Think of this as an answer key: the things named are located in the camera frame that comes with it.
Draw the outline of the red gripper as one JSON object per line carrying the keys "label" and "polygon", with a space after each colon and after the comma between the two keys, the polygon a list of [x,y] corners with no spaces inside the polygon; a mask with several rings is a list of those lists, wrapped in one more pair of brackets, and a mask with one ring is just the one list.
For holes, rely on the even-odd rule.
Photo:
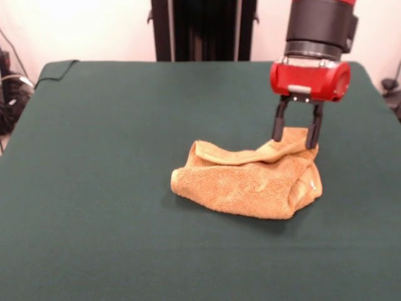
{"label": "red gripper", "polygon": [[[296,66],[274,62],[270,70],[273,92],[280,96],[274,118],[272,139],[280,142],[284,130],[284,114],[290,102],[288,96],[301,94],[313,100],[338,102],[350,84],[351,68],[347,62],[327,66]],[[315,103],[313,122],[306,136],[306,148],[314,149],[320,136],[324,103]]]}

